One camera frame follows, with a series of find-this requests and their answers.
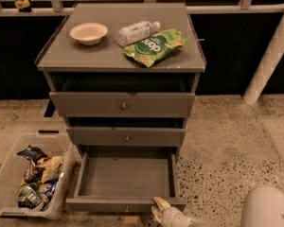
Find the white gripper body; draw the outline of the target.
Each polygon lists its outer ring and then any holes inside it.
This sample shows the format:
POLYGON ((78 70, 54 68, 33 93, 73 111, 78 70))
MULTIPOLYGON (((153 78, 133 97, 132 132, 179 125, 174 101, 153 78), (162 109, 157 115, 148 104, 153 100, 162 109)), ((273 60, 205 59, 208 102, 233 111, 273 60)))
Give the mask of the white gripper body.
POLYGON ((163 227, 191 227, 192 220, 175 207, 163 211, 161 220, 163 227))

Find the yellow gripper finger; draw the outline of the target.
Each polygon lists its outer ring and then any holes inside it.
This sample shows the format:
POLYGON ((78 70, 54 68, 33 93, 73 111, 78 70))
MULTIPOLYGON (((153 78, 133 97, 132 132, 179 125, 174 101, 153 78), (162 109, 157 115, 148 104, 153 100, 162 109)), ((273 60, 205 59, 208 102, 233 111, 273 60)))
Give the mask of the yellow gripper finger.
POLYGON ((170 203, 168 201, 162 199, 161 197, 154 197, 153 201, 156 204, 156 207, 160 211, 164 211, 164 210, 170 208, 170 203))
POLYGON ((161 223, 161 222, 162 222, 162 216, 163 216, 163 214, 162 214, 162 212, 159 210, 159 208, 156 207, 156 206, 153 206, 153 207, 151 208, 151 211, 152 211, 152 214, 153 214, 155 220, 156 220, 158 223, 161 223))

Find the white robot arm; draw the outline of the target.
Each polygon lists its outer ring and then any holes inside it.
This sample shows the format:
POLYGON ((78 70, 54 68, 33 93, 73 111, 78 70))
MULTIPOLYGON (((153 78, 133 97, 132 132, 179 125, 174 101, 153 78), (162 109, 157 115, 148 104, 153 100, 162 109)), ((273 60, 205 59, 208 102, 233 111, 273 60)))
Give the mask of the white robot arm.
MULTIPOLYGON (((185 215, 178 208, 160 197, 153 197, 151 208, 162 227, 209 227, 194 217, 185 215)), ((269 185, 250 190, 244 200, 240 227, 284 227, 284 193, 269 185)))

